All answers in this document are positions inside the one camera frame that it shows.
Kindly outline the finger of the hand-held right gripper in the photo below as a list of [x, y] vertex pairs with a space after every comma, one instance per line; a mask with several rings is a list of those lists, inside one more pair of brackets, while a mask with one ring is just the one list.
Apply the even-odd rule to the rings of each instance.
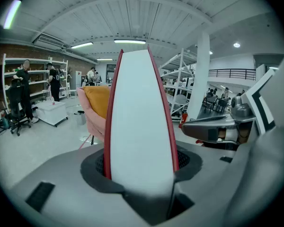
[[235, 148], [237, 140], [227, 140], [226, 133], [237, 132], [237, 125], [231, 116], [214, 116], [187, 121], [182, 132], [200, 140], [208, 148]]

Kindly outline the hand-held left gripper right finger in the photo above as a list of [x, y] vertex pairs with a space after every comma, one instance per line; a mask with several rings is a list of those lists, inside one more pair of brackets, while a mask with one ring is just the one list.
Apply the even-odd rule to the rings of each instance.
[[193, 205], [167, 221], [167, 227], [235, 227], [228, 221], [231, 201], [244, 173], [244, 146], [237, 151], [202, 147], [177, 141], [189, 156], [201, 158], [200, 170], [189, 180], [177, 182], [177, 193]]

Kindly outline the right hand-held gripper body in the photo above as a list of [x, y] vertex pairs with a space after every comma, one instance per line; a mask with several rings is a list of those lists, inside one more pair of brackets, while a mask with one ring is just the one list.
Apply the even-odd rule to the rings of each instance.
[[275, 71], [269, 69], [246, 93], [232, 98], [230, 116], [234, 125], [218, 127], [217, 141], [203, 140], [204, 147], [236, 151], [239, 145], [254, 141], [275, 127], [272, 113], [260, 94], [274, 74]]

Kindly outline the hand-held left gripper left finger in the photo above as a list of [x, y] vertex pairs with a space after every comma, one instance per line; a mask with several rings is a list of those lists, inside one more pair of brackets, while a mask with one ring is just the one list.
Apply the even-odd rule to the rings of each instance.
[[125, 200], [125, 189], [103, 176], [103, 146], [57, 155], [8, 192], [37, 227], [150, 227]]

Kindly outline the red book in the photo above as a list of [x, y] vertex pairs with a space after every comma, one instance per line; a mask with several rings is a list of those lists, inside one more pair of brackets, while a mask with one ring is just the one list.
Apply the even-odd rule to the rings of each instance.
[[104, 172], [127, 191], [169, 198], [178, 153], [169, 105], [150, 49], [120, 52], [107, 108]]

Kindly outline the pink armchair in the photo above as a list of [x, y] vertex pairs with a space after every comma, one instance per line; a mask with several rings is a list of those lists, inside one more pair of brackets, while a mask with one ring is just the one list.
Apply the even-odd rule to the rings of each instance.
[[79, 102], [85, 112], [87, 130], [91, 136], [94, 136], [100, 140], [100, 142], [104, 142], [106, 118], [104, 119], [100, 117], [93, 111], [83, 88], [84, 87], [78, 87], [76, 91], [79, 97]]

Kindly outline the red fire extinguisher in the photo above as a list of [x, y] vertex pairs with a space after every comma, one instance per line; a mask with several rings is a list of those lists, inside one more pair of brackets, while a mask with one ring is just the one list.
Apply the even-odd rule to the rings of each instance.
[[188, 117], [187, 112], [186, 112], [186, 111], [185, 111], [185, 112], [182, 112], [181, 120], [180, 120], [179, 125], [178, 125], [178, 127], [179, 127], [180, 129], [182, 128], [182, 125], [186, 122], [187, 117]]

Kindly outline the white shelving rack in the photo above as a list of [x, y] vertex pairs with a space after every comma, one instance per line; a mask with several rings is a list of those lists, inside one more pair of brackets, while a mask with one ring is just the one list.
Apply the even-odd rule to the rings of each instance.
[[31, 74], [42, 75], [42, 78], [39, 81], [29, 82], [30, 85], [35, 84], [43, 84], [44, 89], [38, 92], [33, 93], [31, 96], [37, 96], [46, 92], [46, 74], [48, 72], [47, 64], [51, 63], [54, 67], [58, 67], [63, 73], [63, 79], [67, 79], [67, 69], [68, 69], [68, 61], [55, 61], [52, 57], [48, 57], [47, 59], [36, 59], [36, 58], [12, 58], [7, 57], [7, 54], [3, 54], [2, 59], [2, 88], [3, 88], [3, 96], [4, 96], [4, 105], [9, 109], [9, 100], [6, 94], [6, 91], [10, 87], [10, 85], [5, 81], [6, 78], [13, 77], [16, 74], [16, 69], [19, 69], [21, 65], [25, 62], [25, 60], [30, 61], [30, 68], [28, 70]]
[[181, 49], [180, 53], [159, 66], [159, 72], [173, 122], [180, 122], [182, 112], [187, 110], [189, 103], [178, 109], [174, 109], [174, 104], [178, 94], [185, 95], [190, 101], [195, 79], [196, 62], [197, 55], [195, 53], [187, 49]]

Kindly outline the white pillar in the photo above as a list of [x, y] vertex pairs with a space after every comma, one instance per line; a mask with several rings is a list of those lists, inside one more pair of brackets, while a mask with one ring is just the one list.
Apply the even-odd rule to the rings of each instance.
[[202, 32], [197, 41], [197, 62], [195, 79], [190, 101], [187, 107], [187, 121], [197, 119], [207, 87], [208, 70], [210, 64], [210, 38], [206, 32]]

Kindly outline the white bucket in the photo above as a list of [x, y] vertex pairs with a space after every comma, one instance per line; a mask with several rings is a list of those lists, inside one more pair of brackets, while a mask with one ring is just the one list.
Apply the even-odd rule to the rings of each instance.
[[74, 113], [74, 118], [78, 125], [84, 125], [86, 123], [86, 116], [83, 110], [78, 110]]

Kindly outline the white storage box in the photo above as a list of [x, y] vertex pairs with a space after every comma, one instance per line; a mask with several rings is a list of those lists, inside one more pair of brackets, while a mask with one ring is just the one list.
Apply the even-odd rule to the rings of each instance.
[[63, 102], [54, 102], [54, 104], [51, 101], [44, 101], [41, 103], [36, 104], [36, 114], [37, 117], [54, 127], [57, 127], [57, 125], [63, 121], [68, 119], [67, 111], [65, 103]]

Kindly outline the orange cushion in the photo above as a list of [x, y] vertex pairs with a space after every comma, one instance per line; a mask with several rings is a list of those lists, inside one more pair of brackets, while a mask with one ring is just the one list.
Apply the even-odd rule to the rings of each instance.
[[83, 89], [93, 111], [96, 112], [100, 117], [105, 119], [107, 117], [110, 87], [86, 86]]

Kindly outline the black office chair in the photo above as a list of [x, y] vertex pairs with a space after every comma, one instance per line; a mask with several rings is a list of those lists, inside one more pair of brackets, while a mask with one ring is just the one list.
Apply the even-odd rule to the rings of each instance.
[[12, 126], [10, 128], [11, 134], [16, 133], [20, 136], [20, 129], [22, 127], [31, 128], [30, 120], [27, 118], [22, 105], [23, 85], [19, 79], [12, 79], [11, 86], [7, 90], [9, 99], [9, 118], [11, 119]]

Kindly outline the white fridge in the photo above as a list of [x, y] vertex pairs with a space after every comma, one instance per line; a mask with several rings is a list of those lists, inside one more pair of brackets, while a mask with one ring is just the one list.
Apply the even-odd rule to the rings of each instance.
[[75, 70], [70, 73], [70, 76], [70, 96], [76, 96], [76, 89], [82, 85], [82, 72]]

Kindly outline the ceiling air conditioner unit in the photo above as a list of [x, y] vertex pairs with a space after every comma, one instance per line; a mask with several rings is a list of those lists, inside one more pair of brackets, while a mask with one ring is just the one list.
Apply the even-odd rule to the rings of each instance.
[[33, 44], [38, 47], [51, 49], [51, 50], [63, 50], [65, 49], [64, 43], [61, 40], [53, 37], [40, 34], [34, 41]]

